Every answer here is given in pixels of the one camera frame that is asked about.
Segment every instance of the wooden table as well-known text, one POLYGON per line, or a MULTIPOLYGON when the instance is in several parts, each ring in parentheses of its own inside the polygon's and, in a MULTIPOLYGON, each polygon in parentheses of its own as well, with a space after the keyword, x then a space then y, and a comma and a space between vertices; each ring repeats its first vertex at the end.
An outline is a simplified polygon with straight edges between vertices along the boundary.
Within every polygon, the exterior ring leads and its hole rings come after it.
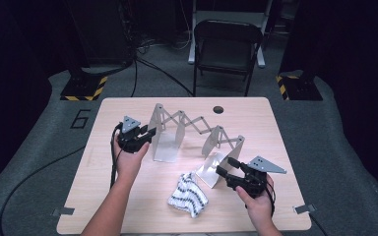
MULTIPOLYGON (((107 195, 112 164, 109 141, 113 128, 126 115, 141 121, 142 125, 149 124, 157 103, 171 114, 183 110, 190 119, 204 116, 211 127, 223 126, 230 138, 242 135, 245 142, 238 160, 248 163, 256 155, 261 155, 285 169, 286 174, 271 174, 277 196, 275 225, 279 230, 307 230, 311 227, 308 214, 296 214, 292 209, 304 205, 304 201, 267 98, 147 97, 107 98, 102 102, 65 204, 65 207, 73 208, 74 213, 61 215, 58 233, 81 233, 107 195), (223 113, 216 114, 213 111, 215 106, 221 106, 223 113)), ((210 201, 197 218, 167 204, 180 174, 195 171, 204 164, 201 149, 207 136, 187 127, 173 163, 153 161, 150 147, 131 192, 123 233, 255 231, 244 203, 223 179, 211 189, 197 177, 200 188, 210 201)), ((214 151, 226 152, 227 149, 222 145, 214 151)), ((235 168, 230 173, 243 176, 242 171, 235 168)))

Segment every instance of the white cloth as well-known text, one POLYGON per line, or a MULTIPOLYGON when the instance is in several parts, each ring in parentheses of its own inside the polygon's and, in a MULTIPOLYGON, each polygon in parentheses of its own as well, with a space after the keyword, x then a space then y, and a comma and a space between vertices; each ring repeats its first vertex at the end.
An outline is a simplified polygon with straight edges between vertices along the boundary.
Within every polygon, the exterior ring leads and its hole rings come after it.
POLYGON ((190 212, 192 218, 195 218, 205 208, 208 199, 196 182, 195 172, 190 172, 180 175, 177 188, 167 202, 190 212))

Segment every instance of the dark background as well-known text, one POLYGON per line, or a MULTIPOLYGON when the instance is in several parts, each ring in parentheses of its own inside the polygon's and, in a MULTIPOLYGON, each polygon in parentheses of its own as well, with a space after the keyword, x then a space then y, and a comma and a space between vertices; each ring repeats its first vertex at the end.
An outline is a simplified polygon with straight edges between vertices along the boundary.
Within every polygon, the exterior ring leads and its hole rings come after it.
MULTIPOLYGON (((227 1, 220 2, 216 7, 225 8, 227 1)), ((120 65, 128 59, 118 1, 77 4, 0 0, 0 172, 45 108, 48 77, 72 65, 120 65)), ((163 4, 176 33, 185 30, 180 3, 163 4)), ((211 8, 211 2, 203 4, 211 8)), ((185 12, 191 7, 185 3, 185 12)), ((191 15, 186 17, 191 23, 191 15)), ((333 89, 348 141, 378 180, 378 2, 302 0, 281 72, 298 69, 315 71, 333 89)))

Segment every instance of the striped towel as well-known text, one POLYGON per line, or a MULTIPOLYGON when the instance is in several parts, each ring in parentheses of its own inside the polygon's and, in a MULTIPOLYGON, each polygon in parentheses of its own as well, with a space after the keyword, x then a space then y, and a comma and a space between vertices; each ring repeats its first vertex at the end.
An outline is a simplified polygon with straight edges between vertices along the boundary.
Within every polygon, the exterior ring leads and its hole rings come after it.
POLYGON ((192 218, 196 218, 207 205, 208 199, 196 183, 195 172, 190 172, 180 175, 177 188, 167 202, 190 212, 192 218))

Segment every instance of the black chair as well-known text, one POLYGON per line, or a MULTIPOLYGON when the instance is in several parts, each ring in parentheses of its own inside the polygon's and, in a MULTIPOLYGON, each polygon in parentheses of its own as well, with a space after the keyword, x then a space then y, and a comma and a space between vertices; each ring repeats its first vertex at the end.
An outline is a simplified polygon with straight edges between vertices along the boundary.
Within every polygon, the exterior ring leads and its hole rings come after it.
POLYGON ((221 85, 198 85, 198 70, 243 76, 244 96, 250 88, 257 51, 263 40, 260 29, 247 23, 205 20, 195 26, 195 64, 193 95, 196 87, 223 88, 221 85))

